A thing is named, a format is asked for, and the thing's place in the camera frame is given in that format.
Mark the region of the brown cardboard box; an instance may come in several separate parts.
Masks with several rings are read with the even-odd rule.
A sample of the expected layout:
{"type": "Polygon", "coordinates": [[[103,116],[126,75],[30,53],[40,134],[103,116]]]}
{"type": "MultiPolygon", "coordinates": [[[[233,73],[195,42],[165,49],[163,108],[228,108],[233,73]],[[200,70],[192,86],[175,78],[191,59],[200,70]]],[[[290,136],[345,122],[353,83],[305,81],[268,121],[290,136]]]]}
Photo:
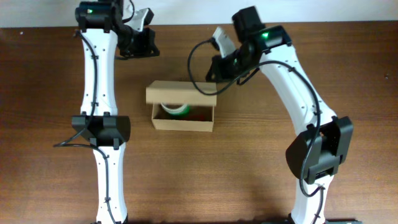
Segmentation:
{"type": "Polygon", "coordinates": [[[146,103],[152,105],[152,124],[155,129],[168,131],[212,132],[215,118],[216,96],[201,94],[192,83],[178,81],[152,82],[146,88],[146,103]],[[161,104],[188,104],[190,111],[183,116],[173,116],[161,104]],[[206,121],[192,121],[191,115],[203,114],[206,121]]]}

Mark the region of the red utility knife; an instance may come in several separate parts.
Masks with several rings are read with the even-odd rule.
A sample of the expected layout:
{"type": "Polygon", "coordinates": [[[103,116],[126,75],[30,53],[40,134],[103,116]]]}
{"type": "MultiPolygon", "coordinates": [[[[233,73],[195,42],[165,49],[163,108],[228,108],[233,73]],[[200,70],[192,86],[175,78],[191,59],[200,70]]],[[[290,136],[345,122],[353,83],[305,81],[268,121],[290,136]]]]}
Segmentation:
{"type": "Polygon", "coordinates": [[[195,114],[189,117],[192,121],[206,121],[206,116],[203,114],[195,114]]]}

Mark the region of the cream masking tape roll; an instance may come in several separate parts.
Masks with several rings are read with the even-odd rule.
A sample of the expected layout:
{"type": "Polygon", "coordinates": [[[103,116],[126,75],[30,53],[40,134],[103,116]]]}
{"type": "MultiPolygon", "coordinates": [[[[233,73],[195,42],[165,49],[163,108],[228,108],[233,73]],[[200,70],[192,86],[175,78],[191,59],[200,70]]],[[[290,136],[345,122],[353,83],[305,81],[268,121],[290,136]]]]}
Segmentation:
{"type": "Polygon", "coordinates": [[[188,104],[182,104],[182,105],[166,105],[166,104],[161,104],[161,107],[163,108],[164,111],[168,112],[169,114],[182,114],[185,113],[186,111],[189,110],[189,105],[188,104]]]}

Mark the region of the green tape roll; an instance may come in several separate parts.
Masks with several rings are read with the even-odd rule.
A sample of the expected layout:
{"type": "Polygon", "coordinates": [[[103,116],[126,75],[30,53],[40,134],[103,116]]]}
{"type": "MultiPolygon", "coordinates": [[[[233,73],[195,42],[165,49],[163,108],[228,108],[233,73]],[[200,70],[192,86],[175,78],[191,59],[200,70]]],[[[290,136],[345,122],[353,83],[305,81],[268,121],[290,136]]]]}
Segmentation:
{"type": "Polygon", "coordinates": [[[178,108],[174,109],[169,109],[169,114],[173,116],[183,116],[187,114],[190,111],[190,106],[189,105],[182,105],[178,108]]]}

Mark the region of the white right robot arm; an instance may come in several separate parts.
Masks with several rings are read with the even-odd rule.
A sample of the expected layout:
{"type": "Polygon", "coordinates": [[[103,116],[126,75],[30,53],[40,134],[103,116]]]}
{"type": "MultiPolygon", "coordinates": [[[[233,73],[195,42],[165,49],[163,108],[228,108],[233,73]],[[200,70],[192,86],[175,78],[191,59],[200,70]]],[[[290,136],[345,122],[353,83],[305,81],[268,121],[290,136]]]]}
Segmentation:
{"type": "Polygon", "coordinates": [[[210,39],[219,55],[212,58],[208,82],[242,85],[257,72],[270,81],[292,120],[296,138],[285,152],[297,179],[289,223],[326,223],[328,188],[347,157],[353,124],[323,101],[305,74],[291,38],[282,26],[266,27],[254,6],[232,16],[241,43],[236,48],[223,30],[210,39]]]}

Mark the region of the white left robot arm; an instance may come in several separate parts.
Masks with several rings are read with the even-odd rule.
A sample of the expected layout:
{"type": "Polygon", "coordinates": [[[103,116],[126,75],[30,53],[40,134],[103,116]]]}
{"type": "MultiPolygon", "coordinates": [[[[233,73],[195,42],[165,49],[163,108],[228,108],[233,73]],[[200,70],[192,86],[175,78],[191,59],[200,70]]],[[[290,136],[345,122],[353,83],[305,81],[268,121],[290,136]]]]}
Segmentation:
{"type": "Polygon", "coordinates": [[[98,175],[96,223],[127,223],[123,160],[131,134],[128,116],[118,113],[114,61],[156,57],[154,13],[136,10],[132,1],[82,1],[75,9],[83,42],[85,89],[80,114],[72,126],[93,151],[98,175]]]}

